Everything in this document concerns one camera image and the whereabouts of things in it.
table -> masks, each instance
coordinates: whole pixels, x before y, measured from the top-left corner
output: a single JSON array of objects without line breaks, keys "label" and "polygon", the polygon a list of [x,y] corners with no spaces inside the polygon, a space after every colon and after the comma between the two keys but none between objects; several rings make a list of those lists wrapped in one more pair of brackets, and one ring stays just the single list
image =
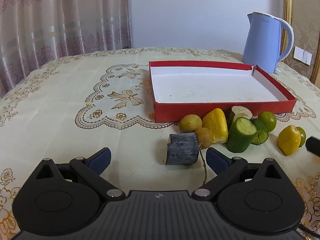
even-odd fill
[{"label": "table", "polygon": [[[12,201],[45,157],[68,163],[109,147],[112,161],[101,176],[126,193],[130,189],[193,191],[201,186],[201,158],[191,167],[163,165],[168,136],[178,129],[175,123],[153,122],[148,62],[241,62],[241,58],[223,50],[123,49],[63,57],[33,71],[0,100],[0,239],[19,232]],[[279,70],[273,76],[297,98],[296,106],[292,113],[276,116],[277,127],[266,143],[250,145],[237,155],[249,162],[276,159],[304,199],[302,222],[319,232],[320,158],[305,146],[284,156],[276,138],[289,124],[320,138],[320,90],[282,62]],[[235,156],[224,145],[216,148]],[[208,179],[214,176],[209,169]]]}]

yellow pepper piece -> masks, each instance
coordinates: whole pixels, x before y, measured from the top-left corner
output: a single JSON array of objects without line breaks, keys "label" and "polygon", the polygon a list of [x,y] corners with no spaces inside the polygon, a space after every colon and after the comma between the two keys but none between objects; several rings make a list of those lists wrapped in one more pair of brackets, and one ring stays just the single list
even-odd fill
[{"label": "yellow pepper piece", "polygon": [[212,132],[213,144],[228,141],[228,127],[224,112],[220,108],[212,110],[202,119],[202,126]]},{"label": "yellow pepper piece", "polygon": [[279,133],[277,145],[285,155],[291,155],[298,150],[300,141],[299,130],[294,125],[289,125]]}]

curtain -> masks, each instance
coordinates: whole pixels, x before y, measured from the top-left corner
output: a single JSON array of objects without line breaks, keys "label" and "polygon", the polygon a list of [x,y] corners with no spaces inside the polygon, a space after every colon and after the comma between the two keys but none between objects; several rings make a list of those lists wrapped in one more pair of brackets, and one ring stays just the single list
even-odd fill
[{"label": "curtain", "polygon": [[0,98],[50,60],[131,47],[128,0],[0,0]]}]

cut cucumber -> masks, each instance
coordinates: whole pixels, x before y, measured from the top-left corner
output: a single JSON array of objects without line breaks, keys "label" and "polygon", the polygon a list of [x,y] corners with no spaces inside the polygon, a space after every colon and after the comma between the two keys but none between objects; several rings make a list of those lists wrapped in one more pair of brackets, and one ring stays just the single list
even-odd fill
[{"label": "cut cucumber", "polygon": [[244,106],[233,106],[231,107],[230,115],[228,118],[228,128],[230,129],[231,126],[235,123],[238,117],[245,117],[249,120],[252,119],[253,115],[251,111],[244,107]]},{"label": "cut cucumber", "polygon": [[263,130],[257,130],[255,137],[252,139],[252,144],[260,145],[263,144],[266,140],[268,140],[269,134]]},{"label": "cut cucumber", "polygon": [[230,128],[227,149],[233,153],[244,152],[256,133],[257,129],[249,119],[238,117]]}]

kettle handle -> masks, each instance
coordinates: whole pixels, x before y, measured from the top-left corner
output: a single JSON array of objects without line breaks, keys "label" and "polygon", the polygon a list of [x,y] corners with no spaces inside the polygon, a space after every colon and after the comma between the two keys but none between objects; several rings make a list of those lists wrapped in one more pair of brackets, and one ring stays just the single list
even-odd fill
[{"label": "kettle handle", "polygon": [[278,58],[278,62],[279,62],[284,58],[286,58],[289,55],[290,51],[292,50],[294,34],[293,34],[293,28],[289,23],[287,23],[285,20],[281,18],[277,18],[277,19],[280,21],[281,27],[283,27],[288,33],[288,46],[285,49],[285,51],[279,56]]}]

